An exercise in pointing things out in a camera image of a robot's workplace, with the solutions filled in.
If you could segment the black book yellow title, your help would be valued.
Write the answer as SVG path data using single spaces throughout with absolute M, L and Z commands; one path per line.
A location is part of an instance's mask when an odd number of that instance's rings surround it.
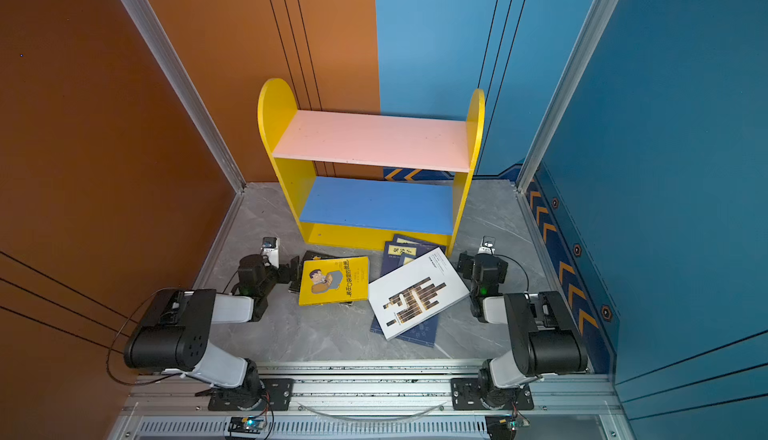
M 313 250 L 307 250 L 304 255 L 302 256 L 302 259 L 300 260 L 300 281 L 296 283 L 289 284 L 289 291 L 292 293 L 298 294 L 300 292 L 301 287 L 301 278 L 302 278 L 302 272 L 303 272 L 303 266 L 306 261 L 310 260 L 328 260 L 328 259 L 334 259 L 334 255 L 329 255 L 322 252 L 317 252 Z

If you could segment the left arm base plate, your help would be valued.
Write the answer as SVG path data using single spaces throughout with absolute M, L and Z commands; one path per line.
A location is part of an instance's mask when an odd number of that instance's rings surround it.
M 212 389 L 209 411 L 284 412 L 289 409 L 293 396 L 292 378 L 259 379 L 253 385 L 237 388 Z

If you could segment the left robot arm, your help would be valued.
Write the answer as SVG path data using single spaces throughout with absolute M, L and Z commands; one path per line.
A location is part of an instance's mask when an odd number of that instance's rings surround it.
M 210 340 L 216 324 L 260 321 L 275 285 L 299 278 L 299 258 L 287 264 L 267 255 L 243 257 L 227 293 L 165 288 L 156 292 L 123 351 L 127 367 L 189 377 L 208 386 L 198 397 L 210 411 L 286 411 L 292 379 L 263 380 L 252 360 L 234 356 Z

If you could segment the yellow cartoon cover book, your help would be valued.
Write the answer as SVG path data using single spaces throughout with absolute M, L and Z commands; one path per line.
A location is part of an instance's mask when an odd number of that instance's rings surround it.
M 351 303 L 369 297 L 369 259 L 313 259 L 303 263 L 299 306 Z

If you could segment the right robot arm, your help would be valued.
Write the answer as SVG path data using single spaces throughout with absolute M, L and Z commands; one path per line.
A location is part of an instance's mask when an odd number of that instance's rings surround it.
M 561 293 L 502 293 L 509 258 L 462 253 L 457 271 L 469 282 L 470 311 L 478 321 L 507 328 L 510 350 L 483 362 L 472 391 L 459 388 L 457 406 L 498 410 L 533 407 L 528 385 L 546 375 L 588 370 L 589 357 Z

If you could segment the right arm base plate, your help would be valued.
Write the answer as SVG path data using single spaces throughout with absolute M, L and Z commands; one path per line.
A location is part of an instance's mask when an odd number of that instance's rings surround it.
M 452 378 L 450 390 L 453 409 L 458 411 L 531 411 L 535 408 L 528 385 L 502 389 L 490 381 L 481 384 L 478 378 Z

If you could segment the white book brown pattern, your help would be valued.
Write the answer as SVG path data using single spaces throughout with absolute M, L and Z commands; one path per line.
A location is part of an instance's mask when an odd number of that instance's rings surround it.
M 369 303 L 392 340 L 467 298 L 470 290 L 449 258 L 434 248 L 369 284 Z

